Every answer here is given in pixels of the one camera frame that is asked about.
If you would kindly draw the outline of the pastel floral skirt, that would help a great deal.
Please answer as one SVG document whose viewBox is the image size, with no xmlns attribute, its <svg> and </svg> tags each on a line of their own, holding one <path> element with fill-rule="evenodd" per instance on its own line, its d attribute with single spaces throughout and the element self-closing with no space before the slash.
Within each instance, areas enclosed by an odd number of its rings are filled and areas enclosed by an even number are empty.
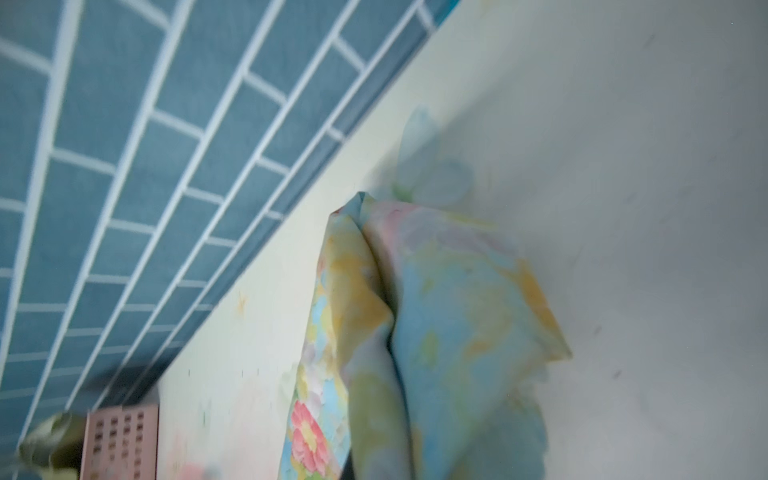
<svg viewBox="0 0 768 480">
<path fill-rule="evenodd" d="M 534 386 L 570 356 L 494 227 L 359 193 L 328 219 L 278 475 L 541 479 Z"/>
</svg>

